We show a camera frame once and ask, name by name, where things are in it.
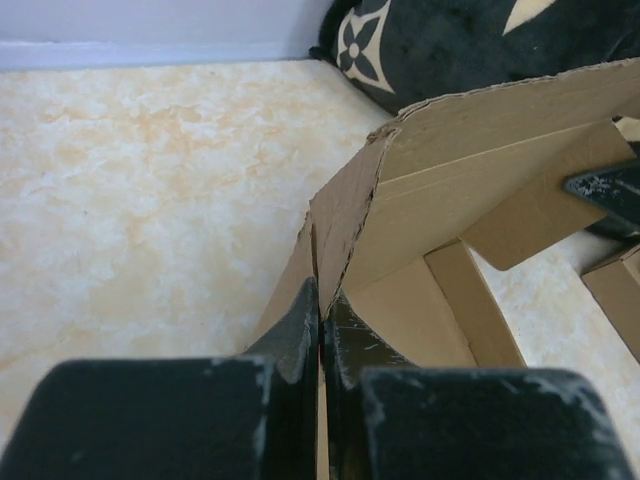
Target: white wall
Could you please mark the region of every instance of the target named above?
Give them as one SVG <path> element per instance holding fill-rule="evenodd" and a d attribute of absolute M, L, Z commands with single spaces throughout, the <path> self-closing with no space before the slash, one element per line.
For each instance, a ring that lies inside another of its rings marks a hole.
<path fill-rule="evenodd" d="M 0 0 L 0 69 L 303 58 L 331 0 Z"/>

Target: marble tile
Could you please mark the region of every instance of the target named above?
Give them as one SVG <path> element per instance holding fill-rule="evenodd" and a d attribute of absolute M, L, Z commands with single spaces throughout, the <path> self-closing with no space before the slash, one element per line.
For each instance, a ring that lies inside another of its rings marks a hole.
<path fill-rule="evenodd" d="M 60 361 L 241 350 L 307 199 L 387 118 L 311 61 L 0 75 L 0 449 Z M 640 366 L 576 273 L 610 248 L 478 261 L 529 364 L 585 374 L 640 466 Z"/>

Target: white baseboard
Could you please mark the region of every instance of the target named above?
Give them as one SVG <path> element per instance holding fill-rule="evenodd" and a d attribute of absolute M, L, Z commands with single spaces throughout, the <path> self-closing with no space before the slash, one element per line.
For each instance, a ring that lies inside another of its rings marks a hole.
<path fill-rule="evenodd" d="M 229 63 L 307 57 L 310 45 L 117 45 L 0 42 L 0 71 Z"/>

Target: black object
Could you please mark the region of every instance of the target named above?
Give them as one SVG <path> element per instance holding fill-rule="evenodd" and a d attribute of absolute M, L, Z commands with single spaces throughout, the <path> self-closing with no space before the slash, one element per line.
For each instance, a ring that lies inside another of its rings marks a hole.
<path fill-rule="evenodd" d="M 391 113 L 640 56 L 640 0 L 335 0 L 310 54 Z"/>
<path fill-rule="evenodd" d="M 564 189 L 607 212 L 607 223 L 595 224 L 595 233 L 604 228 L 609 236 L 622 240 L 640 235 L 639 160 L 574 175 L 565 181 Z"/>
<path fill-rule="evenodd" d="M 0 479 L 315 478 L 319 346 L 333 480 L 633 478 L 578 375 L 417 368 L 343 296 L 323 331 L 308 279 L 237 358 L 62 364 L 27 405 Z"/>

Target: small cardboard box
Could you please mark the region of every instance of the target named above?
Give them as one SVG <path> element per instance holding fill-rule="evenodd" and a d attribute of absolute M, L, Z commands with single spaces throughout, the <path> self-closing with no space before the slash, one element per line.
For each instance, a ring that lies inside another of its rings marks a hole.
<path fill-rule="evenodd" d="M 313 198 L 256 336 L 318 279 L 421 366 L 524 365 L 466 245 L 509 268 L 601 219 L 567 175 L 633 158 L 640 59 L 416 104 L 369 135 Z"/>
<path fill-rule="evenodd" d="M 582 280 L 640 362 L 640 245 L 599 264 Z"/>

